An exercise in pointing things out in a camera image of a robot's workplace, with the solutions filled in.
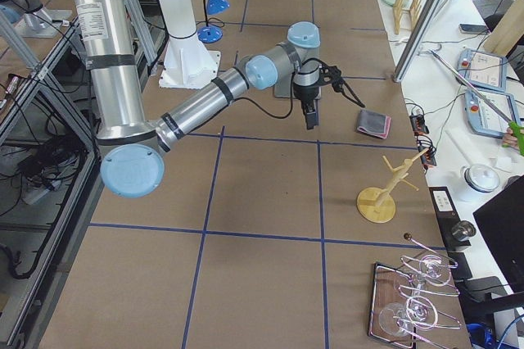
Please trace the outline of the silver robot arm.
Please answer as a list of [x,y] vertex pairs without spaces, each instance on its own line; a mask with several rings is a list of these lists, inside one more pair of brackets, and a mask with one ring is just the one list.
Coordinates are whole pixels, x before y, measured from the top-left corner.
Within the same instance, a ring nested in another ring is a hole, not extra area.
[[147,117],[126,0],[74,0],[102,126],[97,145],[105,186],[121,197],[143,197],[160,185],[163,155],[246,91],[297,80],[320,46],[318,27],[293,24],[285,40],[219,72],[217,55],[197,37],[192,0],[158,0],[169,43],[164,77],[193,94],[160,118]]

